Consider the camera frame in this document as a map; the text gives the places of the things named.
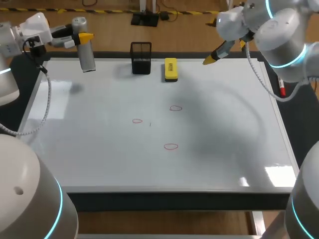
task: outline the whiteboard eraser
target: whiteboard eraser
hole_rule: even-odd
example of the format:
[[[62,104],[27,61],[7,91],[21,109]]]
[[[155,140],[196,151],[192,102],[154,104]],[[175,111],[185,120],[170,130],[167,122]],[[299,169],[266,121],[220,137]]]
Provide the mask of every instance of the whiteboard eraser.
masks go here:
[[[178,80],[177,59],[165,58],[165,81],[176,82]]]

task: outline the red ink mark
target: red ink mark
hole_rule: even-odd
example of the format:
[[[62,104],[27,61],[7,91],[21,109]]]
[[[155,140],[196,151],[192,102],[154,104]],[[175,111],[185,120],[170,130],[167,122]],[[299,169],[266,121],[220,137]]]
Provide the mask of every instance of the red ink mark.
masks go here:
[[[182,110],[182,107],[180,106],[171,106],[169,108],[170,111],[181,111]]]
[[[174,150],[178,148],[178,145],[175,143],[167,143],[164,145],[164,148],[167,150]]]
[[[143,122],[143,120],[141,120],[141,119],[134,119],[133,120],[133,123],[142,123]]]

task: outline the red marker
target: red marker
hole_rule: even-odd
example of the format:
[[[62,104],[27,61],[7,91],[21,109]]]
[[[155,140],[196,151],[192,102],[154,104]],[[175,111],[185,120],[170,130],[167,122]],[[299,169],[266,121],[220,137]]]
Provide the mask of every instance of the red marker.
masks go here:
[[[280,88],[280,95],[282,97],[286,96],[286,89],[285,89],[285,85],[284,85],[284,81],[280,78],[278,78],[278,82],[279,82],[279,88]]]

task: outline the whiteboard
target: whiteboard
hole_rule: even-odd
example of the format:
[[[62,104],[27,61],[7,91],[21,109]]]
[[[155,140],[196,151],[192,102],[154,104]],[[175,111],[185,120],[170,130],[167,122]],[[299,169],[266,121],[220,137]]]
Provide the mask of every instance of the whiteboard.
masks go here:
[[[51,59],[48,120],[21,139],[66,192],[290,192],[296,160],[247,59],[178,59],[175,83],[163,63],[132,75],[130,59],[97,59],[89,73],[77,59]],[[47,90],[40,75],[20,130],[40,123]]]

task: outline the blue light ring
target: blue light ring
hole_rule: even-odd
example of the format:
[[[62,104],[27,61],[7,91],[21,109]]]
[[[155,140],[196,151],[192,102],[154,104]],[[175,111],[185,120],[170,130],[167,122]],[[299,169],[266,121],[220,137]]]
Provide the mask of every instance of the blue light ring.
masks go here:
[[[3,71],[0,71],[0,75],[3,74],[3,73],[9,72],[9,71],[11,71],[11,68],[8,68],[8,69],[5,69]]]
[[[266,9],[270,18],[273,18],[273,15],[270,11],[269,0],[266,0]]]
[[[296,63],[299,59],[303,58],[305,56],[306,52],[307,52],[307,46],[305,44],[302,52],[300,53],[300,55],[297,56],[293,61],[291,61],[291,62],[289,62],[289,63],[287,63],[285,65],[281,65],[281,66],[273,66],[271,64],[270,64],[270,66],[273,67],[273,68],[284,68],[284,67],[290,66],[290,65]]]
[[[291,204],[293,205],[293,211],[294,211],[294,214],[295,214],[295,217],[297,219],[297,222],[299,223],[300,227],[304,230],[304,232],[307,234],[307,236],[309,236],[309,238],[311,239],[315,239],[313,236],[310,235],[310,233],[306,230],[306,228],[303,226],[303,224],[300,222],[298,216],[297,216],[297,213],[296,213],[296,210],[295,210],[295,206],[294,206],[294,200],[293,198],[291,197]]]
[[[58,215],[55,219],[55,222],[51,228],[51,230],[49,231],[49,233],[46,235],[46,237],[44,239],[49,239],[49,237],[51,236],[51,234],[53,233],[56,225],[58,224],[59,222],[59,219],[60,219],[60,216],[61,216],[61,213],[62,213],[62,205],[63,205],[63,195],[62,195],[62,189],[61,189],[61,186],[58,182],[58,180],[55,179],[55,181],[57,182],[58,186],[59,186],[59,190],[60,190],[60,208],[59,208],[59,212],[58,212]]]

